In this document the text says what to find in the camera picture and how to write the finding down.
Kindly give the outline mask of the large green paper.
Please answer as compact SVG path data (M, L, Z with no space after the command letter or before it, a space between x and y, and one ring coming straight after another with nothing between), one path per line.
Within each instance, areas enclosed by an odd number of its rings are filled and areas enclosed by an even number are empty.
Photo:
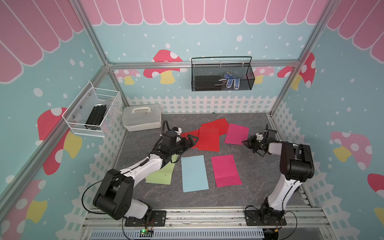
M170 185L172 181L174 168L175 168L175 163L172 163L172 162L167 163L163 168L146 177L146 183Z

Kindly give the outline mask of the blue paper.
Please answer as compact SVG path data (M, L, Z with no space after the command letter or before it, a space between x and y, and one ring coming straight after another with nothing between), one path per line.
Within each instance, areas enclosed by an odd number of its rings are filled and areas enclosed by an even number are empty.
M182 158L183 192L209 189L204 156Z

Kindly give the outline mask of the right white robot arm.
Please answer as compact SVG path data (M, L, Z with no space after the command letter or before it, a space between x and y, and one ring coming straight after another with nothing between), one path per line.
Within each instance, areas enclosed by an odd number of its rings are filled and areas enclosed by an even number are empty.
M274 225L284 226L286 206L293 193L315 173L314 160L310 146L279 141L277 131L269 130L256 133L242 143L253 153L280 157L280 178L273 192L265 198L261 207L251 211L251 206L244 210L248 226Z

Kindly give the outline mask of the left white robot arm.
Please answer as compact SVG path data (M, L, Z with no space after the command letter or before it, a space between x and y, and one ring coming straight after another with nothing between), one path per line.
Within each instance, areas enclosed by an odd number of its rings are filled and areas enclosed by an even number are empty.
M163 121L162 133L147 156L132 166L107 171L93 199L93 206L114 220L138 220L147 227L155 222L153 208L140 200L133 199L135 186L150 174L176 163L181 156L194 147L199 137L188 134L181 136L181 128L170 128Z

